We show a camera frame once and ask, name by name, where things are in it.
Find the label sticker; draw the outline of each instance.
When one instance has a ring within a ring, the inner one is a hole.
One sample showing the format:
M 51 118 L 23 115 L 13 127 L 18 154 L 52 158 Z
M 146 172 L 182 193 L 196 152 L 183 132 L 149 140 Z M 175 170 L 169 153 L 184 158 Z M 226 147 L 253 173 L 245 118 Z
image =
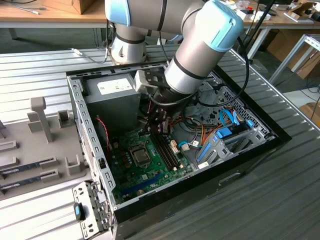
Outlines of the label sticker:
M 130 85 L 128 79 L 126 79 L 126 78 L 99 82 L 97 84 L 97 87 L 98 87 L 101 95 L 118 93 L 118 92 L 133 89 L 132 86 Z
M 9 170 L 9 171 L 4 171 L 1 174 L 11 174 L 11 173 L 15 173 L 15 172 L 19 172 L 19 168 Z
M 12 188 L 16 188 L 16 187 L 19 187 L 20 186 L 20 183 L 16 183 L 16 184 L 12 184 L 10 186 L 4 186 L 1 188 L 1 190 L 5 190 L 5 189 L 12 189 Z
M 207 161 L 205 161 L 204 163 L 199 164 L 199 165 L 198 165 L 198 168 L 199 168 L 199 169 L 203 169 L 203 168 L 205 168 L 205 167 L 207 167 L 207 166 L 209 166 L 209 163 L 208 163 Z

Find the blue pcie slot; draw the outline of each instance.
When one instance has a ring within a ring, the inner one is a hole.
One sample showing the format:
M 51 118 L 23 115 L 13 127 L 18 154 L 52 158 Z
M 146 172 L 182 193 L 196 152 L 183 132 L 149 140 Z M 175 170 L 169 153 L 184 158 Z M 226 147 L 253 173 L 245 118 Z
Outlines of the blue pcie slot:
M 135 185 L 135 186 L 129 187 L 129 188 L 127 188 L 127 189 L 124 189 L 124 190 L 121 191 L 121 194 L 122 194 L 122 195 L 126 195 L 126 194 L 130 194 L 130 193 L 132 193 L 132 192 L 136 192 L 136 191 L 138 191 L 139 189 L 143 189 L 144 187 L 146 187 L 146 186 L 148 186 L 148 185 L 150 185 L 150 184 L 155 183 L 155 182 L 157 181 L 157 179 L 158 179 L 159 177 L 161 177 L 161 176 L 162 176 L 162 174 L 158 174 L 157 176 L 155 176 L 155 177 L 153 177 L 153 178 L 151 178 L 151 179 L 149 179 L 149 180 L 146 180 L 146 181 L 144 181 L 144 182 L 142 182 L 142 183 L 139 183 L 139 184 L 137 184 L 137 185 Z

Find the black ram slot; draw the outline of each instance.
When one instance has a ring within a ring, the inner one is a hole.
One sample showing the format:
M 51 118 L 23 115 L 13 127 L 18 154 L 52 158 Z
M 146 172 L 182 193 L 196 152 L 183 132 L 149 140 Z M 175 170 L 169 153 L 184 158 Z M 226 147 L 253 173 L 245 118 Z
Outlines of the black ram slot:
M 173 170 L 174 167 L 178 167 L 179 163 L 174 154 L 171 152 L 164 137 L 161 135 L 151 134 L 150 138 L 153 141 L 153 144 L 156 150 L 158 151 L 159 155 L 163 159 L 168 171 Z

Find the table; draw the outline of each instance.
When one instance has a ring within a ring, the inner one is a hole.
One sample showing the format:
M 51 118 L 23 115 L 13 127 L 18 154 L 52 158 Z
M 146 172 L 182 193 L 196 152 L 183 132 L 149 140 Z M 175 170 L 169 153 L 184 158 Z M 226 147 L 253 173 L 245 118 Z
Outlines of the table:
M 253 0 L 250 0 L 250 6 L 253 9 L 257 9 L 257 3 Z M 314 24 L 310 23 L 297 23 L 284 15 L 287 11 L 284 10 L 276 10 L 277 15 L 271 16 L 270 20 L 264 20 L 260 26 L 261 32 L 257 36 L 252 45 L 251 49 L 248 52 L 248 58 L 252 59 L 256 52 L 258 51 L 261 44 L 266 39 L 269 31 L 271 29 L 320 29 L 320 22 L 315 21 Z M 244 20 L 244 28 L 249 28 L 252 23 L 252 20 L 245 19 Z
M 40 6 L 40 3 L 27 4 Z M 0 2 L 1 28 L 106 28 L 105 0 L 96 0 L 82 15 L 51 7 L 39 10 L 40 15 Z
M 178 45 L 164 48 L 172 58 Z M 104 59 L 101 49 L 82 51 L 97 61 Z M 147 46 L 147 53 L 153 61 L 166 60 L 160 46 Z M 240 86 L 244 84 L 244 61 L 234 50 L 218 65 Z M 110 59 L 104 66 L 111 66 Z M 25 120 L 30 97 L 45 97 L 48 116 L 72 109 L 65 72 L 98 67 L 101 65 L 68 50 L 1 54 L 0 119 L 5 123 Z M 292 140 L 252 173 L 130 240 L 212 236 L 292 240 L 297 236 L 303 239 L 319 227 L 320 129 L 252 67 L 245 91 Z M 18 239 L 81 239 L 70 189 L 83 180 L 0 201 L 0 216 L 9 216 L 0 220 L 3 239 L 17 239 L 13 234 L 19 233 Z
M 17 38 L 14 28 L 106 28 L 105 0 L 96 0 L 95 3 L 84 12 L 74 14 L 54 8 L 41 11 L 40 15 L 26 12 L 5 2 L 0 2 L 0 28 L 8 28 L 11 37 Z M 250 5 L 256 9 L 257 3 L 250 0 Z M 252 59 L 259 47 L 267 37 L 271 29 L 320 29 L 320 22 L 296 23 L 284 16 L 285 11 L 277 10 L 277 16 L 265 20 L 260 26 L 261 32 L 248 52 L 248 58 Z M 244 28 L 248 29 L 251 20 L 244 20 Z
M 294 73 L 300 68 L 302 63 L 304 63 L 305 60 L 311 55 L 314 49 L 320 52 L 320 34 L 310 34 L 310 35 L 304 34 L 300 38 L 300 40 L 296 43 L 296 45 L 293 47 L 293 49 L 289 52 L 288 56 L 283 60 L 283 62 L 280 64 L 280 66 L 277 68 L 274 74 L 270 77 L 269 79 L 270 83 L 274 83 L 278 79 L 279 75 L 283 72 L 285 67 L 288 65 L 291 59 L 296 55 L 296 53 L 303 47 L 304 44 L 309 44 L 310 47 L 291 69 L 291 71 Z

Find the white cable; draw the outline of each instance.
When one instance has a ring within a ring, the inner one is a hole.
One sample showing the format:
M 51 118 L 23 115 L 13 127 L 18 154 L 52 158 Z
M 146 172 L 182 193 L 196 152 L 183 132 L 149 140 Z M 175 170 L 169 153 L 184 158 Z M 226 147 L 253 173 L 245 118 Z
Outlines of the white cable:
M 84 54 L 83 52 L 81 52 L 80 50 L 76 49 L 76 48 L 71 48 L 71 50 L 81 56 L 81 57 L 85 57 L 87 59 L 90 59 L 92 62 L 96 63 L 96 64 L 104 64 L 107 61 L 108 58 L 108 46 L 105 48 L 105 55 L 104 55 L 104 60 L 103 61 L 96 61 L 93 58 L 89 57 L 88 55 Z
M 38 11 L 34 11 L 34 10 L 31 10 L 31 9 L 28 9 L 28 8 L 20 7 L 20 6 L 14 5 L 14 4 L 12 4 L 12 6 L 16 7 L 17 9 L 21 9 L 21 10 L 24 10 L 26 12 L 30 12 L 30 13 L 39 15 Z

